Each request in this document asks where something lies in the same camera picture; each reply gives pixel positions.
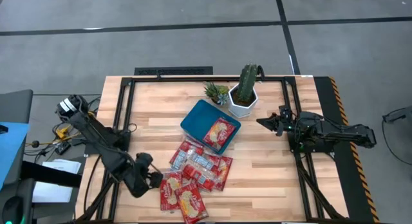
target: teal container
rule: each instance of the teal container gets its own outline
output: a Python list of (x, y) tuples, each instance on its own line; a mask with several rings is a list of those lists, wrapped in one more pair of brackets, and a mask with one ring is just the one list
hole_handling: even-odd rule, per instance
[[(216, 150), (214, 147), (209, 146), (203, 141), (203, 138), (209, 132), (215, 121), (219, 118), (224, 118), (232, 125), (234, 125), (235, 130), (233, 133), (228, 137), (225, 144), (221, 147), (220, 150)], [(232, 141), (234, 135), (240, 129), (240, 122), (236, 119), (232, 118), (231, 116), (227, 115), (226, 113), (222, 112), (218, 108), (210, 105), (208, 102), (204, 100), (199, 100), (196, 105), (192, 108), (192, 110), (187, 114), (185, 119), (183, 119), (182, 123), (180, 123), (180, 127), (197, 141), (201, 142), (216, 154), (222, 154), (226, 147)]]

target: white paper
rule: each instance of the white paper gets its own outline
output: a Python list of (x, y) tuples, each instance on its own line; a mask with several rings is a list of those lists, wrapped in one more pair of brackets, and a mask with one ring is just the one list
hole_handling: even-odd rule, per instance
[[(45, 167), (77, 174), (81, 163), (69, 160), (56, 159), (52, 162), (43, 162)], [(33, 191), (34, 203), (64, 203), (70, 201), (73, 188), (54, 185), (44, 182), (36, 182)]]

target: succulent plant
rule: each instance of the succulent plant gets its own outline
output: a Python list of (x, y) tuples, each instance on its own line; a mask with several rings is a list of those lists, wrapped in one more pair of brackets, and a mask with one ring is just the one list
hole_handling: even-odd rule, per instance
[(229, 88), (227, 86), (215, 85), (213, 82), (206, 83), (205, 94), (216, 104), (226, 104), (229, 99), (228, 92)]
[(247, 64), (242, 69), (238, 90), (236, 92), (240, 102), (250, 101), (253, 94), (256, 75), (258, 75), (258, 66), (255, 64)]

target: black metal frame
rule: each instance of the black metal frame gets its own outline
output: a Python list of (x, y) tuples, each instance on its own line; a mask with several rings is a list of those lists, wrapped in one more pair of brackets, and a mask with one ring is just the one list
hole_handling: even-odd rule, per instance
[[(292, 94), (293, 94), (293, 98), (295, 101), (296, 111), (297, 113), (301, 112), (301, 104), (299, 101), (299, 95), (297, 93), (295, 77), (266, 77), (265, 74), (262, 73), (261, 76), (256, 78), (256, 80), (266, 81), (266, 82), (280, 82), (282, 86), (282, 90), (283, 90), (283, 97), (285, 99), (285, 104), (288, 107), (291, 107), (290, 100), (289, 100), (289, 94), (287, 90), (288, 89), (287, 84), (289, 84), (292, 88)], [(126, 91), (126, 87), (129, 86), (129, 96), (127, 98), (126, 113), (125, 113), (125, 118), (124, 118), (123, 129), (127, 129), (127, 127), (129, 126), (130, 116), (131, 116), (131, 107), (133, 103), (133, 97), (135, 94), (135, 85), (137, 82), (204, 82), (204, 81), (235, 82), (235, 81), (239, 81), (239, 77), (228, 77), (228, 76), (222, 76), (222, 77), (215, 77), (215, 76), (213, 77), (193, 77), (193, 76), (167, 77), (166, 76), (166, 77), (162, 77), (158, 75), (157, 77), (146, 77), (146, 78), (133, 78), (133, 77), (122, 78), (122, 82), (120, 83), (120, 91), (119, 91), (119, 96), (118, 96), (118, 101), (117, 101), (117, 108), (115, 112), (115, 119), (113, 122), (113, 129), (118, 128), (118, 124), (120, 120), (120, 112), (122, 110), (122, 103), (124, 100), (124, 93)], [(292, 149), (293, 148), (292, 145), (295, 144), (293, 134), (288, 134), (288, 139), (289, 139), (289, 144), (291, 145), (291, 149)], [(296, 161), (296, 167), (298, 168), (299, 163), (301, 163), (301, 157), (299, 153), (294, 153), (294, 156), (295, 156), (295, 161)], [(310, 153), (307, 153), (306, 155), (306, 162), (309, 168), (309, 177), (314, 182), (314, 185), (317, 187), (314, 163), (313, 163), (312, 156)], [(301, 188), (304, 213), (305, 213), (306, 221), (308, 221), (312, 219), (312, 213), (310, 211), (310, 204), (309, 204), (309, 199), (308, 199), (308, 193), (306, 190), (306, 183), (305, 183), (304, 178), (299, 173), (298, 173), (298, 178), (299, 178), (299, 186)], [(105, 171), (102, 185), (106, 184), (107, 180), (108, 180), (108, 173)], [(112, 220), (114, 220), (115, 218), (117, 197), (118, 197), (118, 183), (115, 183), (113, 187), (113, 193), (111, 197), (109, 217), (108, 217), (109, 219), (112, 219)], [(316, 197), (315, 197), (315, 203), (316, 203), (318, 218), (324, 218), (321, 202)], [(96, 219), (102, 218), (103, 205), (104, 205), (104, 202), (102, 202), (98, 208)]]

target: small potted succulent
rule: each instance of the small potted succulent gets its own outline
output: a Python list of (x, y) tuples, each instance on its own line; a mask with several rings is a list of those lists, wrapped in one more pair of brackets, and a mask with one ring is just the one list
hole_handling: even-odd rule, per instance
[(247, 64), (240, 75), (239, 83), (229, 91), (229, 111), (238, 118), (247, 117), (258, 101), (258, 95), (253, 88), (258, 66)]
[(207, 82), (205, 94), (218, 105), (225, 105), (229, 100), (229, 88), (227, 86), (215, 85), (213, 82)]

